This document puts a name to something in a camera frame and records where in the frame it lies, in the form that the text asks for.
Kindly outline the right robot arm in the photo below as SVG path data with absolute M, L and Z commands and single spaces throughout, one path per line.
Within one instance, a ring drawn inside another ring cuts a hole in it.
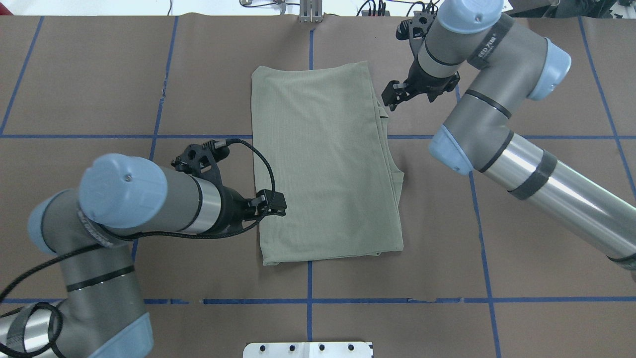
M 635 270 L 635 208 L 529 141 L 510 124 L 528 100 L 548 97 L 572 59 L 558 43 L 505 14 L 501 0 L 446 0 L 396 29 L 413 63 L 382 93 L 384 105 L 453 92 L 459 68 L 477 75 L 429 145 L 431 156 L 462 175 L 480 172 L 509 195 L 549 215 L 611 262 Z

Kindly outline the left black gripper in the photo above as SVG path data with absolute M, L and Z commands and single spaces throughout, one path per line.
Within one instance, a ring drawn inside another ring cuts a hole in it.
M 284 193 L 260 190 L 254 199 L 246 199 L 227 186 L 221 188 L 221 213 L 219 233 L 236 233 L 244 229 L 244 222 L 254 222 L 257 217 L 271 215 L 284 217 L 288 208 Z

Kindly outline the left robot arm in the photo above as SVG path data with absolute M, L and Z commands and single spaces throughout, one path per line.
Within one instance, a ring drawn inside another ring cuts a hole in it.
M 274 188 L 245 198 L 224 186 L 211 154 L 187 150 L 172 168 L 143 157 L 106 154 L 79 186 L 30 214 L 31 241 L 54 256 L 14 279 L 61 265 L 68 296 L 30 303 L 1 317 L 3 358 L 145 358 L 153 349 L 150 314 L 129 243 L 150 236 L 220 239 L 244 233 L 268 215 L 285 215 Z

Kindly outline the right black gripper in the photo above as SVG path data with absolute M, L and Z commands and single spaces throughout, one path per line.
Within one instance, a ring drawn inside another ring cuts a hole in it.
M 405 82 L 391 80 L 384 88 L 381 97 L 389 111 L 395 111 L 402 102 L 421 94 L 427 95 L 428 101 L 433 103 L 437 97 L 454 91 L 460 79 L 458 72 L 449 77 L 438 78 L 425 72 L 419 64 L 413 64 Z

